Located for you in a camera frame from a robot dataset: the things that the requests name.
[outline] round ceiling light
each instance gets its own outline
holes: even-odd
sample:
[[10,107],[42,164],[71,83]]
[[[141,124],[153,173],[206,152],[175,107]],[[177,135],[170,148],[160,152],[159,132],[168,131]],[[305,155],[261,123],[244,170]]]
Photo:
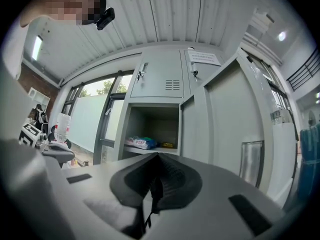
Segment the round ceiling light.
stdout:
[[283,41],[283,40],[285,40],[285,38],[286,38],[286,32],[281,32],[281,33],[278,35],[279,41]]

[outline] sky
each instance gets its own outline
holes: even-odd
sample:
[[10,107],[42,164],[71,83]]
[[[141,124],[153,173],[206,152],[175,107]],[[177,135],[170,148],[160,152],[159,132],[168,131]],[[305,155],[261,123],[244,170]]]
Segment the sky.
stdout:
[[[132,78],[132,75],[125,75],[122,77],[121,83],[123,83],[128,88],[131,78]],[[87,84],[86,86],[84,86],[84,89],[86,89],[88,91],[88,93],[91,94],[91,96],[98,95],[97,90],[103,89],[104,82],[106,82],[108,80],[113,81],[114,78],[110,78],[110,79],[102,80],[99,82],[93,82],[93,83]]]

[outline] green foliage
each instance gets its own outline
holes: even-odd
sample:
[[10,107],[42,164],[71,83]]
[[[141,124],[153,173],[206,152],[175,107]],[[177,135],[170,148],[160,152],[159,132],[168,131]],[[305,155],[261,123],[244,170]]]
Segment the green foliage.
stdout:
[[82,89],[82,92],[80,93],[79,98],[87,97],[87,96],[91,96],[91,94],[88,93],[88,90],[87,90],[87,89],[83,88],[83,89]]
[[[108,80],[108,81],[105,81],[103,83],[103,88],[102,89],[97,89],[96,90],[96,93],[98,95],[101,95],[101,94],[108,94],[109,91],[110,91],[110,88],[111,88],[111,85],[113,83],[113,80]],[[123,84],[123,83],[120,83],[119,84],[119,87],[116,91],[117,93],[126,93],[127,92],[127,87]]]

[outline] black rectangular slot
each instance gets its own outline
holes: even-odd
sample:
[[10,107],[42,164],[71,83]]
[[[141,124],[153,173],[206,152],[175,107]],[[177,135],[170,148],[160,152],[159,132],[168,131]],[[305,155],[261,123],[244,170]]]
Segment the black rectangular slot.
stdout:
[[255,236],[272,227],[272,224],[241,194],[228,198]]
[[69,178],[66,178],[66,180],[72,184],[72,183],[77,183],[77,182],[81,182],[81,181],[84,181],[84,180],[87,180],[87,179],[90,179],[92,178],[92,176],[88,173],[86,174],[81,174],[81,175],[78,175],[78,176],[73,176],[73,177],[69,177]]

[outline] railing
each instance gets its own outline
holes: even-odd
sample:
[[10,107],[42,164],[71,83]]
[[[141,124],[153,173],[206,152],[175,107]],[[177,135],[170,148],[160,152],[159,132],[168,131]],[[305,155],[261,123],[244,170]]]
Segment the railing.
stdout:
[[301,87],[310,78],[320,70],[320,54],[318,48],[315,48],[311,56],[306,60],[306,62],[294,72],[287,81],[291,85],[293,91]]

